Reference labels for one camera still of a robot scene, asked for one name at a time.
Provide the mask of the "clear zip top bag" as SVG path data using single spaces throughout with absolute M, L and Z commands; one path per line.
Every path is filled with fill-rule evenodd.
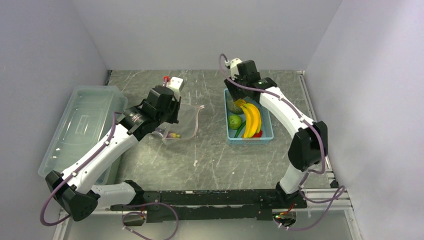
M 155 130 L 151 133 L 151 135 L 157 139 L 160 139 L 165 145 L 170 145 L 193 138 L 199 128 L 199 113 L 204 108 L 204 105 L 191 105 L 182 103 L 178 112 L 179 123 L 170 124 L 165 122 L 157 127 L 177 133 L 180 135 L 180 138 L 161 138 L 154 133 Z

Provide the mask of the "green netted melon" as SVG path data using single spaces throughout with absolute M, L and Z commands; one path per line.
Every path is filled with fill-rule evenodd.
M 232 100 L 226 102 L 227 110 L 235 115 L 242 115 L 244 112 L 241 107 L 237 106 Z

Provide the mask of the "light blue plastic basket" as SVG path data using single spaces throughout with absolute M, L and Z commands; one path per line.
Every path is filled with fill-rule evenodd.
M 227 140 L 230 145 L 265 145 L 269 143 L 274 138 L 274 132 L 272 128 L 272 122 L 270 117 L 270 112 L 263 106 L 261 106 L 259 103 L 255 102 L 251 98 L 247 97 L 244 100 L 247 103 L 251 103 L 255 105 L 260 113 L 262 125 L 261 125 L 261 131 L 262 135 L 261 137 L 255 137 L 255 138 L 242 138 L 242 135 L 245 131 L 245 127 L 240 131 L 239 135 L 235 137 L 237 130 L 236 129 L 230 129 L 230 123 L 229 123 L 229 117 L 234 115 L 234 113 L 230 112 L 230 102 L 232 102 L 231 95 L 227 88 L 223 90 L 224 92 L 224 107 L 225 107 L 225 117 L 226 117 L 226 135 Z

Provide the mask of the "purple eggplant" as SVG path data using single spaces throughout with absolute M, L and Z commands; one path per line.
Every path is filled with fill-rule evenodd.
M 157 134 L 162 139 L 179 139 L 181 136 L 175 132 L 171 132 L 166 129 L 162 128 L 156 128 L 154 131 L 155 134 Z

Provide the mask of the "green chili pepper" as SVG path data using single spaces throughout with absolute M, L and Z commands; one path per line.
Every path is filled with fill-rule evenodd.
M 246 126 L 246 121 L 242 122 L 234 134 L 234 138 L 238 138 L 243 128 Z

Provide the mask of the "yellow banana bunch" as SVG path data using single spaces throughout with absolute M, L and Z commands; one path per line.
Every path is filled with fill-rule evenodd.
M 252 138 L 255 133 L 262 130 L 262 118 L 259 109 L 252 103 L 239 99 L 234 102 L 243 110 L 246 118 L 246 125 L 242 138 Z

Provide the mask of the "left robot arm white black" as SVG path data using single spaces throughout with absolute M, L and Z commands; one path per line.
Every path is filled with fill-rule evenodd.
M 80 160 L 46 176 L 48 198 L 55 199 L 75 222 L 87 218 L 96 208 L 125 205 L 139 209 L 144 203 L 144 190 L 134 181 L 110 185 L 96 185 L 96 181 L 117 158 L 161 124 L 178 123 L 182 89 L 157 85 L 140 104 L 114 116 L 111 129 Z

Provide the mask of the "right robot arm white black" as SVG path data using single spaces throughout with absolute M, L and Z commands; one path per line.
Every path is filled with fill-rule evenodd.
M 287 208 L 295 201 L 295 195 L 308 173 L 313 171 L 313 166 L 321 165 L 321 170 L 314 173 L 325 172 L 328 127 L 323 121 L 315 121 L 295 107 L 274 80 L 261 77 L 253 60 L 225 59 L 219 66 L 230 71 L 224 83 L 234 101 L 252 99 L 272 113 L 292 138 L 287 152 L 289 167 L 275 187 L 276 203 Z

